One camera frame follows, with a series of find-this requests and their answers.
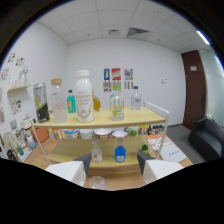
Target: box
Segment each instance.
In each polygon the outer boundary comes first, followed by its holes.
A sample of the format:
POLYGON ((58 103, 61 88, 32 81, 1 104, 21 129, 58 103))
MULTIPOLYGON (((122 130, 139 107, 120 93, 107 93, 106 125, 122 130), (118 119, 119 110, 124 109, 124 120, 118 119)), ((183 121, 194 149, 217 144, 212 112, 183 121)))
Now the box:
MULTIPOLYGON (((34 141, 37 142, 37 139, 32 129, 30 129, 30 132, 33 136, 34 141)), ((46 128, 36 128, 36 134, 40 143, 44 142, 49 137, 49 133, 46 128)))

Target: blue bottle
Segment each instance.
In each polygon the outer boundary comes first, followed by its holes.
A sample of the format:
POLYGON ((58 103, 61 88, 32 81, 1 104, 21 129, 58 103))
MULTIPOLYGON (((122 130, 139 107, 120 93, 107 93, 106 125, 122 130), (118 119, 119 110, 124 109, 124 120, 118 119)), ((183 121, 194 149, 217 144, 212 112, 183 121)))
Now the blue bottle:
POLYGON ((115 161, 117 163, 122 163, 125 161, 126 149, 122 145, 123 145, 123 139, 118 139, 118 147, 114 150, 115 161))
POLYGON ((69 90, 68 92, 70 94, 67 99, 68 113, 73 114, 76 112, 75 97, 72 95, 72 90, 69 90))

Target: wooden shelf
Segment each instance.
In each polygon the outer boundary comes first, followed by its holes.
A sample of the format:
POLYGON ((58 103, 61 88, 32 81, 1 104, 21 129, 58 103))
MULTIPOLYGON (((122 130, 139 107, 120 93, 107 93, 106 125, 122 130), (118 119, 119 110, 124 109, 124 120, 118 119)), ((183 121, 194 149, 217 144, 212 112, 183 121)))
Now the wooden shelf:
MULTIPOLYGON (((127 137, 123 139, 123 146, 126 149, 126 159, 123 163, 115 161, 114 150, 117 147, 117 139, 98 139, 97 144, 102 149, 103 161, 94 163, 91 160, 90 167, 117 167, 138 164, 137 152, 143 144, 148 144, 145 136, 127 137)), ((91 152, 92 140, 90 139, 63 139, 55 146, 48 155, 48 159, 56 162, 69 162, 75 158, 84 156, 91 152)))
POLYGON ((166 120, 157 113, 149 110, 146 107, 141 107, 141 110, 135 111, 131 107, 124 108, 124 120, 112 121, 111 111, 109 108, 102 108, 98 112, 94 112, 95 120, 89 123, 78 122, 75 114, 68 114, 68 120, 64 123, 55 123, 53 114, 50 115, 50 121, 46 123, 35 123, 36 128, 52 128, 52 129, 94 129, 94 128, 114 128, 126 126, 139 126, 165 123, 166 120))
POLYGON ((30 87, 30 86, 31 85, 13 87, 11 89, 8 89, 8 92, 11 92, 11 91, 14 91, 14 90, 17 90, 17 89, 25 89, 25 88, 30 87))

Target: brown door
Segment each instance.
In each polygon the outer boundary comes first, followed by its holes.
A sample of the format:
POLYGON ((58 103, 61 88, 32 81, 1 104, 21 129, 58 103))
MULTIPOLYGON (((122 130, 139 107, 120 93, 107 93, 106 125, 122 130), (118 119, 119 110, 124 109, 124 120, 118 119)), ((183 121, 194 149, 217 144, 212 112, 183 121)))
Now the brown door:
POLYGON ((205 73, 197 50, 183 53, 182 59, 186 76, 186 105, 183 125, 191 130, 194 121, 205 115, 205 73))

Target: bottle cap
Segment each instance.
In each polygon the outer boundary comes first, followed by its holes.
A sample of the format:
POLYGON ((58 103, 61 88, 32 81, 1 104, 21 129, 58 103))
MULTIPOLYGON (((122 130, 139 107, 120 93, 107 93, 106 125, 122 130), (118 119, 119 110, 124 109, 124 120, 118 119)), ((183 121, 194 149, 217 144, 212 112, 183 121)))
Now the bottle cap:
POLYGON ((80 70, 76 72, 76 77, 85 77, 85 76, 89 76, 88 70, 80 70))
POLYGON ((62 83, 62 78, 55 78, 51 80, 51 85, 59 85, 62 83))
POLYGON ((113 90, 119 90, 119 86, 113 86, 113 90))

